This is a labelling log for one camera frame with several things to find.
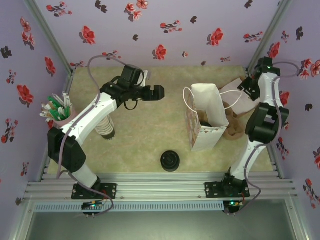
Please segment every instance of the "pen cup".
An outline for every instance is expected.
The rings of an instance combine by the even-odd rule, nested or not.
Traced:
[[[62,121],[54,120],[54,123],[57,124],[60,128],[62,128],[64,125],[70,123],[73,119],[75,119],[76,116],[78,116],[78,113],[73,109],[71,115],[67,119]]]

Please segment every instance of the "black mounting plate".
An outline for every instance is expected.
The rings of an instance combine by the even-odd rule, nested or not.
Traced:
[[[217,198],[248,198],[250,197],[250,192],[248,188],[248,184],[246,183],[245,189],[248,189],[248,191],[243,191],[244,196],[242,193],[239,193],[238,191],[225,191],[223,188],[222,182],[220,181],[214,181],[214,182],[205,182],[204,183],[204,191],[205,196],[207,199],[217,199]]]
[[[108,195],[110,198],[115,199],[117,194],[117,184],[116,183],[101,183],[100,192]],[[73,200],[102,200],[104,197],[102,195],[96,194],[92,196],[88,190],[80,186],[79,184],[73,185],[71,199]]]

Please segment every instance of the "white paper bag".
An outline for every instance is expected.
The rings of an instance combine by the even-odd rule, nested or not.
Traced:
[[[191,85],[191,89],[184,88],[183,99],[187,106],[185,121],[191,151],[213,148],[227,129],[229,121],[221,94],[215,84],[199,83]],[[200,124],[197,110],[206,112],[212,127]]]

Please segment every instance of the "white rope handle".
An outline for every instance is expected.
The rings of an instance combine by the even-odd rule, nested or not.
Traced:
[[[237,102],[238,102],[238,101],[240,100],[240,98],[242,97],[242,91],[237,91],[237,90],[229,90],[229,91],[222,92],[222,93],[220,93],[220,96],[221,96],[222,94],[226,94],[226,93],[230,93],[230,92],[240,93],[240,96],[239,96],[238,99],[234,102],[234,104],[232,104],[231,106],[226,107],[224,110],[227,110],[227,109],[232,108],[234,105],[237,104]]]
[[[192,109],[191,107],[189,107],[189,105],[187,104],[187,101],[186,101],[186,98],[185,98],[185,90],[186,90],[186,89],[188,89],[188,90],[190,91],[190,93],[191,93],[192,96],[193,96],[193,99],[195,99],[194,93],[191,91],[191,89],[190,89],[189,87],[186,86],[186,87],[183,89],[183,93],[182,93],[183,101],[184,101],[185,105],[188,107],[188,109],[190,109],[191,111],[193,111],[193,112],[195,112],[196,114],[198,114],[197,111],[193,110],[193,109]]]

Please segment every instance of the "purple wall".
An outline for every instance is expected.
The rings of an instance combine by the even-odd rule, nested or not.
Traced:
[[[106,53],[137,66],[247,67],[279,0],[251,6],[247,0],[36,2],[69,63],[86,65],[90,57]],[[93,65],[119,64],[97,59]]]
[[[16,199],[37,180],[44,159],[49,127],[39,116],[41,102],[62,91],[67,72],[24,1],[3,1],[0,22],[0,239],[6,240],[21,208]]]
[[[293,179],[299,191],[313,239],[320,238],[319,11],[318,0],[292,1],[263,52],[274,57],[274,63],[288,61],[300,68],[298,76],[280,80],[281,101],[290,115],[277,148],[285,177]],[[279,68],[282,76],[296,71],[284,64]]]

